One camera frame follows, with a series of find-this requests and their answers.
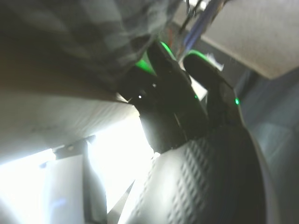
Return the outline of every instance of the plaid fabric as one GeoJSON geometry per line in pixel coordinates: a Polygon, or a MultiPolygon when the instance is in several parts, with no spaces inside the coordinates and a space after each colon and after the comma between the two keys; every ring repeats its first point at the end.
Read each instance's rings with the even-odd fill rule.
{"type": "Polygon", "coordinates": [[[1,0],[0,32],[115,89],[180,0],[1,0]]]}

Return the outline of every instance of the beige surface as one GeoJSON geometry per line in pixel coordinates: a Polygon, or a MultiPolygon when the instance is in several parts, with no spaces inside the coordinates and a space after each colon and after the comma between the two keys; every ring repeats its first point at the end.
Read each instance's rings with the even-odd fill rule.
{"type": "Polygon", "coordinates": [[[0,164],[87,137],[138,116],[97,85],[37,63],[0,41],[0,164]]]}
{"type": "MultiPolygon", "coordinates": [[[[174,20],[184,19],[182,4],[174,20]]],[[[264,76],[278,77],[299,66],[299,0],[231,0],[202,39],[264,76]]]]}

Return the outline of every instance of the plaid shirt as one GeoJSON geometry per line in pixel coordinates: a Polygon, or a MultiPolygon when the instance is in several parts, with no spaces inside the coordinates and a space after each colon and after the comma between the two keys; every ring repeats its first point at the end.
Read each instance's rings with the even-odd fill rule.
{"type": "Polygon", "coordinates": [[[0,0],[0,34],[115,89],[180,0],[0,0]]]}

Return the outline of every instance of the green led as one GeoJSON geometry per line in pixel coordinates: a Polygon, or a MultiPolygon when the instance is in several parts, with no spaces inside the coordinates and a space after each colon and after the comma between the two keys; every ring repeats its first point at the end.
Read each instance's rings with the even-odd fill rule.
{"type": "Polygon", "coordinates": [[[168,52],[168,54],[170,55],[170,57],[173,59],[173,60],[176,60],[175,56],[173,55],[172,51],[170,50],[170,48],[167,46],[166,43],[164,42],[161,42],[162,46],[165,48],[165,50],[168,52]]]}
{"type": "Polygon", "coordinates": [[[207,56],[205,56],[203,53],[197,51],[197,50],[190,50],[189,53],[190,54],[194,54],[197,55],[198,57],[201,57],[202,59],[204,59],[206,62],[210,63],[210,60],[207,58],[207,56]]]}
{"type": "Polygon", "coordinates": [[[140,60],[135,65],[148,73],[151,73],[151,74],[155,73],[154,70],[146,63],[145,60],[140,60]]]}
{"type": "Polygon", "coordinates": [[[240,100],[239,100],[239,98],[236,98],[236,99],[235,99],[235,104],[237,104],[237,105],[240,104],[240,100]]]}

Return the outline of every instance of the green light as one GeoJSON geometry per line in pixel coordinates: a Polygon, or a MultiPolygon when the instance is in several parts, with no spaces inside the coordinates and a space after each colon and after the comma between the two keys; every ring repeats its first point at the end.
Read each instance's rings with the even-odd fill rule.
{"type": "Polygon", "coordinates": [[[237,105],[240,104],[240,100],[239,100],[239,98],[236,98],[236,99],[235,99],[235,104],[237,104],[237,105]]]}
{"type": "Polygon", "coordinates": [[[170,50],[170,48],[167,46],[166,43],[164,42],[161,42],[162,46],[165,48],[165,50],[167,50],[168,54],[170,55],[170,57],[173,59],[173,60],[176,60],[175,56],[173,55],[172,51],[170,50]]]}
{"type": "Polygon", "coordinates": [[[155,73],[154,70],[146,63],[145,60],[140,60],[135,65],[148,73],[151,73],[151,74],[155,73]]]}
{"type": "Polygon", "coordinates": [[[199,52],[197,50],[190,50],[188,54],[189,55],[190,54],[197,55],[198,57],[201,57],[202,59],[204,59],[206,62],[210,63],[209,59],[203,53],[201,53],[201,52],[199,52]]]}

